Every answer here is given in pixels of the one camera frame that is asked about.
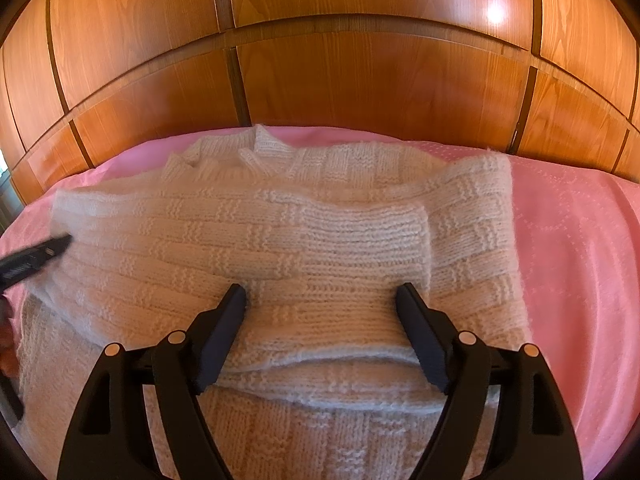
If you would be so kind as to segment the person's left hand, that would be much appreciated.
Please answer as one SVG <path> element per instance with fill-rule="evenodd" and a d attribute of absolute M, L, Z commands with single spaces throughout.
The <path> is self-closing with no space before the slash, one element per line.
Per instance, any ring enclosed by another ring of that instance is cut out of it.
<path fill-rule="evenodd" d="M 1 296 L 0 323 L 0 368 L 2 374 L 9 378 L 17 378 L 20 374 L 15 345 L 14 329 L 11 323 L 14 311 L 6 296 Z"/>

